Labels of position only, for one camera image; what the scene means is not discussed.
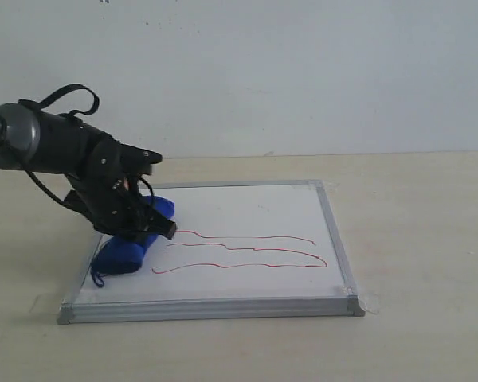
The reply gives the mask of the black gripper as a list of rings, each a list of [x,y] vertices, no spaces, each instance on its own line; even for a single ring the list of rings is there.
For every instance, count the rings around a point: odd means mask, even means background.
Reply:
[[[142,176],[124,173],[120,144],[113,138],[102,138],[88,150],[76,169],[65,175],[72,186],[65,202],[99,232],[136,236],[143,230],[172,240],[177,232],[172,220],[174,204],[147,205],[143,224],[143,197],[139,191]]]

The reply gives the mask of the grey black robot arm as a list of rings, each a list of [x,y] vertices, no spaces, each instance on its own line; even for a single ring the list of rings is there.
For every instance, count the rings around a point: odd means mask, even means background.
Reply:
[[[136,240],[149,233],[171,239],[177,225],[140,192],[161,154],[129,146],[72,115],[53,115],[25,102],[0,105],[0,170],[66,177],[72,186],[59,205],[98,232]]]

